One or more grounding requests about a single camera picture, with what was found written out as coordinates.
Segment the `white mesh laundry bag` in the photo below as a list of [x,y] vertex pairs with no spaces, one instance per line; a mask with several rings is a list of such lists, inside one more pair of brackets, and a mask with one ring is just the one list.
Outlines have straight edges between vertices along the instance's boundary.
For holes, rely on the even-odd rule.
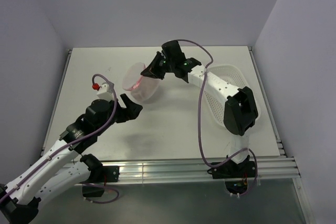
[[127,70],[122,80],[123,90],[129,91],[133,98],[139,102],[143,102],[154,95],[161,81],[160,79],[142,76],[141,72],[144,69],[145,64],[137,62]]

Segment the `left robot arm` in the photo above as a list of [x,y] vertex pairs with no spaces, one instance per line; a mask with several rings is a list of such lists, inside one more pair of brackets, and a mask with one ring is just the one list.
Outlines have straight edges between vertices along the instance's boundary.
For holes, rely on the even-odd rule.
[[30,223],[43,203],[75,184],[101,178],[101,162],[83,152],[110,126],[135,120],[143,109],[126,94],[120,97],[125,106],[113,95],[92,101],[36,163],[11,182],[1,184],[1,213],[9,223]]

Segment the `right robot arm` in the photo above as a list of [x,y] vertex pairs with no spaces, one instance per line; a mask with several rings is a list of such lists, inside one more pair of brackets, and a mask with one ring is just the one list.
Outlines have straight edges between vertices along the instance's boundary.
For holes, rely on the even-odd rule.
[[201,105],[203,93],[214,97],[224,109],[222,121],[225,129],[231,133],[229,156],[225,162],[228,173],[234,177],[245,171],[249,153],[248,129],[252,128],[259,116],[253,91],[249,87],[240,88],[224,81],[208,70],[195,58],[187,58],[180,46],[180,40],[171,40],[161,46],[151,63],[141,72],[144,77],[164,79],[166,73],[200,89],[198,105]]

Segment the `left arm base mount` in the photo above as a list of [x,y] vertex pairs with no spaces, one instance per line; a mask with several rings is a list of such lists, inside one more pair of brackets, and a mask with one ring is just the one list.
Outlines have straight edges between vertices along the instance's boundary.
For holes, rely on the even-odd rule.
[[89,177],[85,184],[101,184],[101,187],[82,186],[82,195],[85,198],[98,198],[106,190],[107,183],[116,183],[119,179],[120,167],[118,165],[104,166],[94,155],[88,154],[81,157],[80,162],[88,167]]

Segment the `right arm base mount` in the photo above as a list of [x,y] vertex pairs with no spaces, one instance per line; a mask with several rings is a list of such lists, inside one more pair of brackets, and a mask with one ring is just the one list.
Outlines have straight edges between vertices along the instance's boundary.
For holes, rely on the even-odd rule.
[[257,164],[250,160],[250,155],[247,155],[242,163],[236,164],[229,160],[222,166],[207,170],[212,179],[224,179],[229,195],[235,195],[238,198],[257,185],[257,172]]

